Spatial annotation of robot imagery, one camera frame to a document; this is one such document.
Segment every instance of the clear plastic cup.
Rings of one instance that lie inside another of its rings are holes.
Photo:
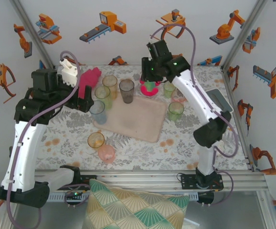
[[[95,132],[88,137],[87,143],[91,148],[98,151],[101,146],[105,145],[105,138],[103,134]]]
[[[175,90],[172,92],[172,102],[180,102],[183,103],[187,101],[186,97],[178,90],[175,88]]]
[[[111,164],[116,158],[115,149],[110,145],[101,146],[98,150],[98,156],[105,164]]]
[[[105,112],[105,104],[100,101],[96,100],[92,107],[89,109],[91,116],[95,119],[97,123],[103,125],[106,123],[107,117]]]
[[[110,97],[115,100],[118,96],[118,79],[114,75],[106,75],[102,84],[110,89]]]
[[[172,96],[172,92],[175,90],[175,86],[170,83],[169,81],[165,82],[163,85],[163,95],[167,98],[170,99]]]
[[[105,109],[109,110],[112,106],[110,89],[106,86],[99,86],[95,90],[95,96],[105,104]]]
[[[170,103],[168,108],[168,119],[171,121],[176,121],[181,118],[184,113],[184,106],[179,102]]]
[[[126,104],[130,104],[131,102],[133,102],[134,88],[135,88],[134,82],[130,79],[121,80],[119,84],[119,88],[120,88],[123,102]]]

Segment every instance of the tray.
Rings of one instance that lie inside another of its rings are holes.
[[[107,121],[94,125],[100,129],[109,130],[147,142],[157,142],[167,112],[167,104],[161,101],[134,96],[130,104],[125,104],[118,93],[113,106],[106,111]]]

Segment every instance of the blue cup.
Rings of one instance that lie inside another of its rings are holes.
[[[100,101],[96,100],[94,105],[89,109],[92,117],[96,120],[97,123],[103,125],[106,123],[107,117],[105,113],[105,104]]]

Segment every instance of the patterned cushion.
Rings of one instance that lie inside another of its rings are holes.
[[[91,179],[83,229],[181,229],[188,196],[108,187]]]

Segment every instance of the pink cup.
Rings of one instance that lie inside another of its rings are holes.
[[[110,145],[101,146],[98,150],[98,156],[105,164],[112,164],[116,158],[115,150]]]

